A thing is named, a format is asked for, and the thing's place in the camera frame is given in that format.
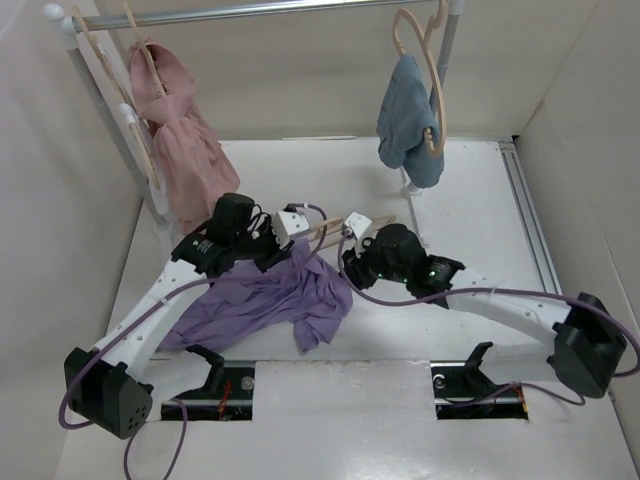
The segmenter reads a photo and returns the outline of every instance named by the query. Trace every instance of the wall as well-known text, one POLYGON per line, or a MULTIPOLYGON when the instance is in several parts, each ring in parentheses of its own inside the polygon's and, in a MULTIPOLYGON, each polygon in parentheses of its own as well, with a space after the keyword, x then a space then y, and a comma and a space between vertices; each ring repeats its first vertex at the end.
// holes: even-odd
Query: wall
MULTIPOLYGON (((563 288, 596 293, 636 332, 639 29, 637 0, 600 0, 518 141, 563 288)), ((638 465, 640 380, 614 381, 613 391, 638 465)))
POLYGON ((140 206, 42 3, 0 4, 0 476, 7 479, 53 478, 66 435, 56 422, 62 362, 104 333, 140 206))
MULTIPOLYGON (((120 0, 96 0, 112 13, 120 0)), ((445 82, 455 135, 519 134, 597 0, 470 0, 445 82)), ((249 0, 131 0, 134 12, 249 0)), ((223 138, 375 133, 397 54, 398 6, 303 12, 145 29, 194 74, 199 105, 223 138)), ((426 25, 435 2, 410 7, 426 25)), ((432 50, 440 49, 442 31, 432 50)), ((125 45, 129 30, 120 31, 125 45)), ((410 53, 417 41, 403 29, 410 53)), ((419 60, 426 73, 424 60, 419 60)))

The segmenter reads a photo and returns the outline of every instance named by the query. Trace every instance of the white table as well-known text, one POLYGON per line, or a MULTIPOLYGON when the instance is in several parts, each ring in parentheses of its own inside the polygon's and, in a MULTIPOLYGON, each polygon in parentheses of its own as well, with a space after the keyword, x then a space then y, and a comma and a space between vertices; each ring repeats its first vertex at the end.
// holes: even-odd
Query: white table
MULTIPOLYGON (((450 140, 446 173, 438 187, 414 199, 413 215, 400 196, 399 174, 377 160, 376 148, 375 139, 225 146, 241 193, 266 211, 310 202, 330 216, 395 213, 399 222, 418 227, 432 253, 515 287, 541 288, 496 143, 450 140)), ((334 257, 335 249, 328 250, 326 258, 334 257)), ((160 269, 143 209, 111 327, 160 269)), ((408 296, 388 282, 370 293, 408 296)), ((257 364, 254 420, 192 422, 172 478, 637 478, 608 399, 567 408, 526 391, 530 422, 436 421, 425 360, 466 358, 486 340, 503 345, 500 355, 507 355, 508 361, 499 359, 508 367, 501 374, 511 376, 496 381, 550 378, 529 338, 435 306, 385 308, 356 297, 332 344, 304 357, 291 324, 269 327, 221 352, 229 360, 268 360, 257 364), (532 357, 523 359, 523 353, 532 357)), ((138 478, 161 478, 179 429, 174 422, 145 426, 133 449, 138 478)), ((123 450, 124 442, 97 427, 71 432, 56 478, 120 479, 123 450)))

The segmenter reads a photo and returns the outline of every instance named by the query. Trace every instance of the purple cloth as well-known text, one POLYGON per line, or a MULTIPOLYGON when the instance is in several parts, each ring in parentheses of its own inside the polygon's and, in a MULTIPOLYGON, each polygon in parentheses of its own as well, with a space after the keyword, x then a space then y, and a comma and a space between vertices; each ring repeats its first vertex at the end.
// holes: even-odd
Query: purple cloth
MULTIPOLYGON (((331 343, 353 305, 351 289, 318 255, 298 272, 284 276, 309 253, 309 242, 298 240, 291 258, 268 271, 269 276, 282 274, 279 279, 214 284, 182 314, 159 349, 184 350, 200 344, 219 351, 284 321, 293 323, 293 336, 302 352, 317 347, 319 342, 331 343)), ((246 261, 237 263, 224 276, 259 275, 255 264, 246 261)))

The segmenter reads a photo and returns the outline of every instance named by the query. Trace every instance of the pink cloth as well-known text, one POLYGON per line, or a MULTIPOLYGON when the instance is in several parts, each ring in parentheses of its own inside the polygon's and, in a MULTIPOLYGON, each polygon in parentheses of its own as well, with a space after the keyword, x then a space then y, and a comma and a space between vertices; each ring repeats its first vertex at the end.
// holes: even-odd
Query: pink cloth
POLYGON ((218 198, 238 189, 240 179, 194 104, 196 87, 189 71, 166 48, 149 40, 147 46, 167 95, 157 91, 136 43, 129 49, 133 102, 138 116, 149 123, 169 207, 180 230, 189 233, 211 216, 218 198))

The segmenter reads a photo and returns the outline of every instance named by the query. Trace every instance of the garment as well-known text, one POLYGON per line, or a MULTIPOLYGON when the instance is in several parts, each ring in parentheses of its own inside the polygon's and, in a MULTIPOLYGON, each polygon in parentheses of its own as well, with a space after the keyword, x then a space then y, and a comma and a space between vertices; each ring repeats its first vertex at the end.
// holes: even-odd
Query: garment
POLYGON ((424 130, 431 127, 438 143, 438 122, 429 106, 429 96, 415 58, 402 55, 391 76, 378 116, 380 160, 389 168, 404 167, 414 185, 433 187, 444 170, 444 154, 431 157, 424 130))
POLYGON ((169 207, 183 233, 207 220, 215 203, 240 185, 213 129, 194 103, 196 88, 188 70, 166 48, 147 41, 162 96, 138 44, 129 49, 131 89, 138 116, 149 122, 157 164, 167 184, 169 207))
MULTIPOLYGON (((301 352, 331 343, 353 305, 351 289, 331 265, 316 255, 302 269, 287 274, 309 257, 309 242, 297 240, 291 258, 270 268, 276 280, 216 283, 182 314, 160 344, 161 350, 184 350, 200 344, 220 351, 247 335, 276 323, 293 323, 301 352)), ((257 277, 251 261, 237 263, 223 277, 257 277)))

